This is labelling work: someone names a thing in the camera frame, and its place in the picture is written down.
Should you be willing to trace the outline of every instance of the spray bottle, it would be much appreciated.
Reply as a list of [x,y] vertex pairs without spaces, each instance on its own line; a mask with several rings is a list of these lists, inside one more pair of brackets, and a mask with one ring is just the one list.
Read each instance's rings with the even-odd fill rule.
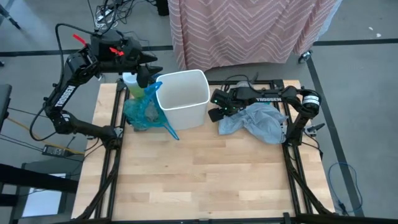
[[124,72],[122,75],[123,82],[129,88],[130,93],[134,98],[140,98],[144,96],[144,89],[138,85],[137,74],[132,74],[130,72]]

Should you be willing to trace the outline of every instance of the pink striped curtain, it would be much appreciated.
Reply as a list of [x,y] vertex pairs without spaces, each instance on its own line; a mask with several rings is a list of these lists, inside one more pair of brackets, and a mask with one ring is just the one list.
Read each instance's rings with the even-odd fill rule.
[[181,70],[285,63],[318,37],[336,0],[169,0]]

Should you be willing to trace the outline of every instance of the white trash can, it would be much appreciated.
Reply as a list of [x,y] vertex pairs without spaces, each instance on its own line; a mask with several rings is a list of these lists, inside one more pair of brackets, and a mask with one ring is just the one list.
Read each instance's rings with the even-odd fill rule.
[[162,82],[157,101],[174,130],[194,128],[205,123],[210,89],[201,70],[175,72],[157,77]]

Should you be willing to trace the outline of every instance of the blue cable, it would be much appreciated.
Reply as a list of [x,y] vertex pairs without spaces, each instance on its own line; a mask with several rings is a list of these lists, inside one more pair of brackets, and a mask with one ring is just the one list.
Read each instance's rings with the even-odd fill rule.
[[357,175],[356,175],[356,170],[354,169],[353,166],[351,166],[351,165],[349,165],[348,163],[345,163],[345,162],[336,162],[336,163],[334,163],[333,165],[331,165],[331,166],[329,167],[328,179],[329,179],[329,183],[330,183],[330,188],[331,188],[331,191],[333,192],[333,194],[335,195],[335,197],[337,198],[337,201],[338,201],[339,206],[341,206],[341,205],[344,206],[344,203],[342,203],[341,200],[338,198],[338,196],[337,196],[337,194],[336,194],[336,192],[335,192],[335,189],[333,188],[333,184],[331,183],[331,179],[330,179],[330,171],[331,171],[331,168],[334,167],[335,165],[344,165],[344,166],[348,166],[349,168],[351,168],[351,169],[354,171],[354,175],[355,175],[355,187],[356,187],[356,190],[358,191],[358,194],[359,194],[359,207],[358,207],[358,208],[353,209],[353,210],[351,210],[351,211],[344,211],[343,209],[337,207],[336,205],[335,205],[335,208],[336,208],[337,210],[341,211],[341,212],[346,212],[346,213],[357,212],[358,210],[360,210],[360,209],[362,208],[363,198],[362,198],[361,191],[359,190],[359,187],[358,187],[358,178],[357,178]]

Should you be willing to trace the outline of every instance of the wooden tabletop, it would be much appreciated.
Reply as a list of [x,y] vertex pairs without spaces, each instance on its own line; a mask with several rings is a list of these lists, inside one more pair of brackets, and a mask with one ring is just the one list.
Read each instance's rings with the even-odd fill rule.
[[[297,80],[284,83],[300,88]],[[210,86],[211,91],[218,87]],[[101,85],[93,124],[110,123],[115,94],[116,84]],[[295,119],[297,112],[293,108],[290,112]],[[267,218],[281,217],[283,212],[294,216],[281,145],[265,144],[245,129],[220,136],[218,123],[208,116],[203,126],[177,134],[179,141],[164,128],[136,133],[126,125],[112,220]],[[303,142],[316,145],[306,136]],[[306,145],[299,150],[308,186],[334,211],[319,152]],[[103,159],[104,147],[85,159],[73,218],[97,192]],[[296,186],[305,211],[301,189]],[[104,198],[106,211],[108,194]]]

